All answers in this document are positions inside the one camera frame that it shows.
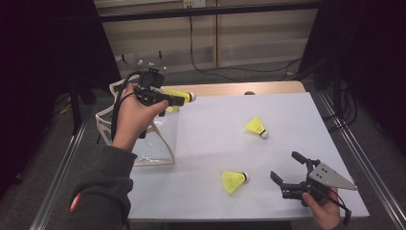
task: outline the hand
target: hand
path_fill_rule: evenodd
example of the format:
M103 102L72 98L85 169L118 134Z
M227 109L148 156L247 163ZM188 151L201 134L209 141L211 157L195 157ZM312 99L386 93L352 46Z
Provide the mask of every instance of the hand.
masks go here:
M335 193L338 192L337 188L334 187L331 187L331 190ZM329 196L338 201L338 197L335 193L330 192ZM321 206L309 193L303 193L302 198L313 212L313 220L317 229L334 229L340 223L340 208L336 204L327 201L326 204Z
M122 98L133 93L138 84L129 84ZM168 101L164 100L151 106L141 104L135 95L124 99L120 105L117 130L111 146L132 151L140 134L153 122L153 118L165 111Z

